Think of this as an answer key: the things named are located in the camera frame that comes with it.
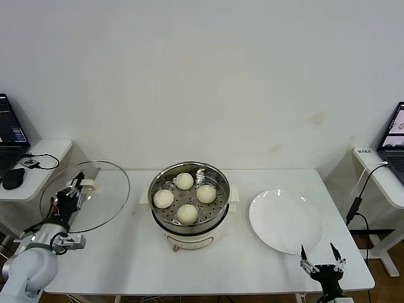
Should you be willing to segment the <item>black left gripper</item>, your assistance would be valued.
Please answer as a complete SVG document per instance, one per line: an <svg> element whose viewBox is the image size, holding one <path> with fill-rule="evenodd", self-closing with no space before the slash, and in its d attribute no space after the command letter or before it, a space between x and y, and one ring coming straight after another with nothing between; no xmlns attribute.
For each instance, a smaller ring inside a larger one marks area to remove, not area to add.
<svg viewBox="0 0 404 303"><path fill-rule="evenodd" d="M50 216L50 223L69 223L72 214L78 210L78 203L82 199L81 182L85 178L85 174L80 172L75 179L71 181L68 188L59 191L54 200L56 210Z"/></svg>

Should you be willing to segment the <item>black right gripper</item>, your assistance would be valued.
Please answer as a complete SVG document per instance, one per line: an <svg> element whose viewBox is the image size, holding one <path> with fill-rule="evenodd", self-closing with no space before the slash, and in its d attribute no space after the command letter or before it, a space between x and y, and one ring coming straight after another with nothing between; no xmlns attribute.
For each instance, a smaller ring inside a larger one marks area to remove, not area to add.
<svg viewBox="0 0 404 303"><path fill-rule="evenodd" d="M308 258L304 246L300 245L300 267L306 272L310 273L310 277L319 282L323 294L342 294L343 291L340 287L339 281L343 277L343 270L347 260L343 258L339 250L330 242L331 250L335 258L335 265L333 264L312 264Z"/></svg>

